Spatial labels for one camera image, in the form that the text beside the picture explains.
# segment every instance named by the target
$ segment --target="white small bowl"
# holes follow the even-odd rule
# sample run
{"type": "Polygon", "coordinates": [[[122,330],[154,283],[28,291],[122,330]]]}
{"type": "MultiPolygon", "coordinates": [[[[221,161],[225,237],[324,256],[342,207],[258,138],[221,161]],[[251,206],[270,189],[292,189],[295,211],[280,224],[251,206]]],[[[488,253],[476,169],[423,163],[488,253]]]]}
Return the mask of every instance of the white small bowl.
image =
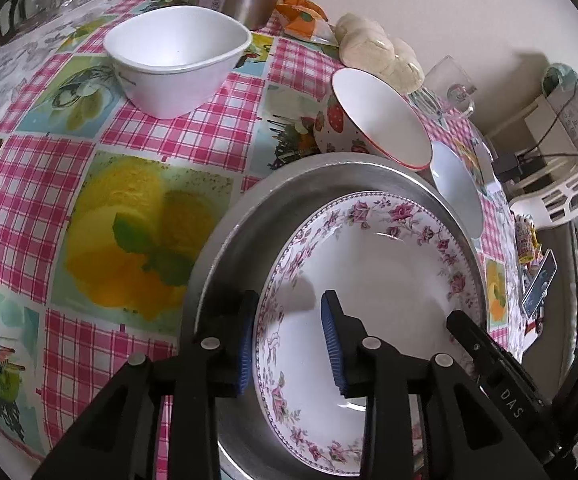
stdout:
{"type": "Polygon", "coordinates": [[[482,203],[476,184],[462,159],[443,142],[431,143],[431,175],[435,189],[453,207],[471,238],[480,238],[484,229],[482,203]]]}
{"type": "Polygon", "coordinates": [[[233,18],[194,6],[145,12],[103,41],[125,94],[145,114],[173,119],[211,99],[251,33],[233,18]]]}

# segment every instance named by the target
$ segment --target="white bowl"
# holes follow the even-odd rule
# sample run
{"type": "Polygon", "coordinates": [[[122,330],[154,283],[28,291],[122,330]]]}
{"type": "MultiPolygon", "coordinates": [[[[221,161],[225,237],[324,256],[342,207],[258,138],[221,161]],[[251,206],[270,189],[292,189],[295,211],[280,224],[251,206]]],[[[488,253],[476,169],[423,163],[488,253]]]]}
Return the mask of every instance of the white bowl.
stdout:
{"type": "Polygon", "coordinates": [[[211,99],[250,43],[250,31],[233,18],[177,6],[116,25],[103,46],[131,102],[147,115],[173,119],[211,99]]]}
{"type": "Polygon", "coordinates": [[[473,182],[462,159],[445,143],[431,143],[434,156],[431,160],[431,175],[435,188],[453,207],[471,238],[480,238],[484,229],[482,203],[476,184],[473,182]]]}
{"type": "MultiPolygon", "coordinates": [[[[482,321],[473,276],[448,228],[421,205],[361,191],[323,206],[297,229],[267,278],[253,342],[258,400],[269,426],[294,457],[323,472],[357,476],[364,399],[334,384],[320,320],[320,298],[334,289],[345,314],[400,352],[472,360],[445,327],[454,309],[482,321]]],[[[412,412],[413,449],[422,446],[412,412]]]]}

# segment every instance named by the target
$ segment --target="glass mug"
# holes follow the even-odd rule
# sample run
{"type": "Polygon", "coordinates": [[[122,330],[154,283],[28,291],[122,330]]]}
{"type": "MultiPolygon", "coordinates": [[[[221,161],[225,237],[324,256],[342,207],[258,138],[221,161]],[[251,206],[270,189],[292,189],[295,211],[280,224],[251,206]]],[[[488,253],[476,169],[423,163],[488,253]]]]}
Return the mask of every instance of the glass mug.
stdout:
{"type": "Polygon", "coordinates": [[[451,56],[443,57],[425,76],[422,88],[409,94],[416,107],[433,120],[458,121],[475,109],[471,95],[477,90],[451,56]]]}

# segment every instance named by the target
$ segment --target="orange package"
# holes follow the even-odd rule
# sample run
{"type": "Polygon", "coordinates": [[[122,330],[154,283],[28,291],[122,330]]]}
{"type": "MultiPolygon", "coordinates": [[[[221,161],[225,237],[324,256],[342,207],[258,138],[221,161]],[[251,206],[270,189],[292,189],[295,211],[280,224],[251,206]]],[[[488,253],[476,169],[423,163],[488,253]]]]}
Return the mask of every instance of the orange package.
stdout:
{"type": "Polygon", "coordinates": [[[278,0],[275,6],[285,34],[310,43],[338,46],[324,10],[309,0],[278,0]]]}

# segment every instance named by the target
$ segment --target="white wall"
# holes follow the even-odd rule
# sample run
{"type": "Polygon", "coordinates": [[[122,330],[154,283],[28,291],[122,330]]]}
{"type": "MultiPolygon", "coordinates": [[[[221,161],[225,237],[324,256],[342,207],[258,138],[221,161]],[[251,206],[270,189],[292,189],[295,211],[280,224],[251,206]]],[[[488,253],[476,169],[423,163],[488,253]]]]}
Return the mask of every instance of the white wall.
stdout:
{"type": "Polygon", "coordinates": [[[447,54],[478,87],[484,131],[527,105],[549,61],[578,71],[578,11],[569,0],[314,0],[336,20],[348,11],[409,43],[425,70],[447,54]]]}

